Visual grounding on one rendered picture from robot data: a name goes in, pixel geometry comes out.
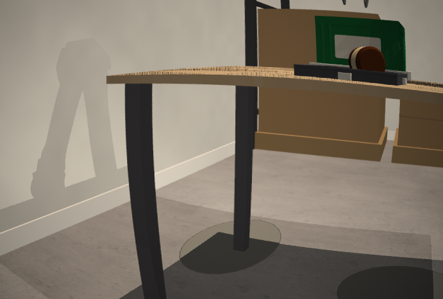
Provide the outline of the green crate with dividers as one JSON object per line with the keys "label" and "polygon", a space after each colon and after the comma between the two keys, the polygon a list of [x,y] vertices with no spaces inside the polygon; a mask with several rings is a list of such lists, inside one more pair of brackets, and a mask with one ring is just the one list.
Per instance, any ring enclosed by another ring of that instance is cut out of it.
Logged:
{"label": "green crate with dividers", "polygon": [[386,70],[406,71],[405,29],[399,21],[315,16],[316,62],[349,65],[355,48],[372,46],[384,55]]}

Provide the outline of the brown round-bodied bottle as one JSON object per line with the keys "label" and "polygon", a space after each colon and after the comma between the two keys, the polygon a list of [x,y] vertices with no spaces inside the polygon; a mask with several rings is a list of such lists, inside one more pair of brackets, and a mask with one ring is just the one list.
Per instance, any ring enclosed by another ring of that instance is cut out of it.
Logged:
{"label": "brown round-bodied bottle", "polygon": [[358,70],[385,72],[386,62],[380,50],[372,46],[366,46],[351,51],[349,67]]}

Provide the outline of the grey tray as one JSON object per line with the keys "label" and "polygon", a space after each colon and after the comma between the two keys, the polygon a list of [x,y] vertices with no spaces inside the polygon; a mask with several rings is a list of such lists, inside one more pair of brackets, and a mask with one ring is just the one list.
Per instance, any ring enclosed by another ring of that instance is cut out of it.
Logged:
{"label": "grey tray", "polygon": [[393,86],[402,85],[402,78],[407,78],[406,73],[377,72],[371,70],[358,70],[348,67],[335,67],[327,65],[303,65],[294,64],[294,75],[307,77],[321,77],[338,79],[338,72],[351,73],[353,81],[387,84]]}

